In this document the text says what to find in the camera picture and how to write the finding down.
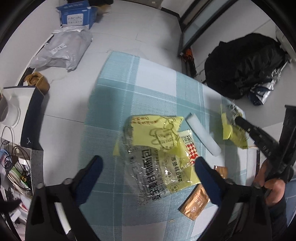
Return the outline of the person's right hand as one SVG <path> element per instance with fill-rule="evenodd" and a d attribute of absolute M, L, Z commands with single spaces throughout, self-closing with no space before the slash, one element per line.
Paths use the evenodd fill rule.
<path fill-rule="evenodd" d="M 261 187 L 265 187 L 270 190 L 270 194 L 266 197 L 265 201 L 268 207 L 272 207 L 278 204 L 283 198 L 285 193 L 285 182 L 278 178 L 266 181 L 265 173 L 267 171 L 267 164 L 268 160 L 266 159 L 260 167 L 254 182 L 259 184 Z"/>

